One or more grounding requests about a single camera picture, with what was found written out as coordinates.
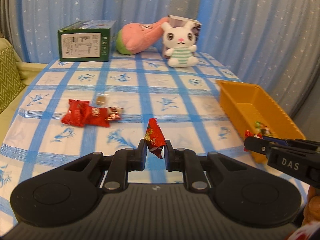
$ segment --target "orange plastic bin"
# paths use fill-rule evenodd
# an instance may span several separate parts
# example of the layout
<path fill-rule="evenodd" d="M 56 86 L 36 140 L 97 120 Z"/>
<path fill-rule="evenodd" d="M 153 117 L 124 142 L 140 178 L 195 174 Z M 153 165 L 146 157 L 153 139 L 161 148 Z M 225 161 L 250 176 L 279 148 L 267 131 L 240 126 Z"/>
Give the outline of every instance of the orange plastic bin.
<path fill-rule="evenodd" d="M 256 133 L 255 122 L 268 126 L 273 137 L 286 139 L 305 139 L 286 112 L 263 90 L 255 84 L 217 80 L 221 87 L 220 106 L 244 140 L 246 130 Z M 265 155 L 251 152 L 257 163 L 267 159 Z"/>

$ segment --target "stuffed rabbit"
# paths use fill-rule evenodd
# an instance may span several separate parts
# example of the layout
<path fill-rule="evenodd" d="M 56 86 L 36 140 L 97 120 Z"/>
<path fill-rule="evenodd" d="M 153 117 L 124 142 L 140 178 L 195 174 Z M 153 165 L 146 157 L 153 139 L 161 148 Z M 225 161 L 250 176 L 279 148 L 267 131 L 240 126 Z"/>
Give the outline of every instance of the stuffed rabbit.
<path fill-rule="evenodd" d="M 198 59 L 192 55 L 197 46 L 194 45 L 196 37 L 192 32 L 194 23 L 186 22 L 183 27 L 172 26 L 168 22 L 161 25 L 164 30 L 163 44 L 169 49 L 165 51 L 165 55 L 171 56 L 168 60 L 170 67 L 187 67 L 194 66 L 198 63 Z"/>

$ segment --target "plush toy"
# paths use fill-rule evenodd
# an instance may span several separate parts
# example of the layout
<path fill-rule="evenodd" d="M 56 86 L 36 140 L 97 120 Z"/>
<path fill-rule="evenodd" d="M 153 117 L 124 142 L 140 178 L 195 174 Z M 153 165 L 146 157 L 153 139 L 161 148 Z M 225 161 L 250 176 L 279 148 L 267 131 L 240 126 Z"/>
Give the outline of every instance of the plush toy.
<path fill-rule="evenodd" d="M 116 38 L 116 49 L 125 55 L 139 53 L 158 41 L 163 30 L 161 24 L 168 21 L 163 17 L 152 24 L 129 23 L 123 26 Z"/>
<path fill-rule="evenodd" d="M 171 56 L 168 60 L 170 67 L 187 67 L 194 66 L 198 63 L 198 59 L 192 55 L 197 46 L 194 45 L 196 37 L 191 31 L 194 27 L 192 21 L 186 22 L 183 27 L 175 27 L 165 22 L 161 25 L 164 30 L 163 44 L 169 49 L 165 51 L 165 55 Z"/>

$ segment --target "zigzag patterned pillow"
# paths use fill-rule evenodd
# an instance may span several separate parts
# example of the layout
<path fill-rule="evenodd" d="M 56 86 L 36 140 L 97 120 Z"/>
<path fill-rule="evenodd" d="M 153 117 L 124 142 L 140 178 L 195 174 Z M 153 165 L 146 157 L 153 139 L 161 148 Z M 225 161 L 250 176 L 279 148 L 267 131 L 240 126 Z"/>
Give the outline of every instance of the zigzag patterned pillow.
<path fill-rule="evenodd" d="M 0 50 L 0 113 L 25 86 L 19 76 L 12 46 Z"/>

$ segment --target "bunny ear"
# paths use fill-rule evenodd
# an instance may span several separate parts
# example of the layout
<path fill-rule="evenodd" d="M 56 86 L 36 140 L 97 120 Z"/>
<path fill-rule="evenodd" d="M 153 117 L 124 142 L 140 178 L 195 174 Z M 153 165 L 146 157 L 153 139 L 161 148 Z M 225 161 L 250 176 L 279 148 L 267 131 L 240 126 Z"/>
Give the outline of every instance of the bunny ear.
<path fill-rule="evenodd" d="M 184 25 L 184 28 L 187 28 L 188 30 L 192 30 L 194 26 L 195 26 L 195 24 L 193 23 L 193 21 L 188 21 Z"/>
<path fill-rule="evenodd" d="M 164 31 L 166 31 L 166 30 L 171 29 L 172 26 L 171 26 L 169 23 L 164 22 L 164 23 L 161 24 L 161 28 L 162 28 Z"/>

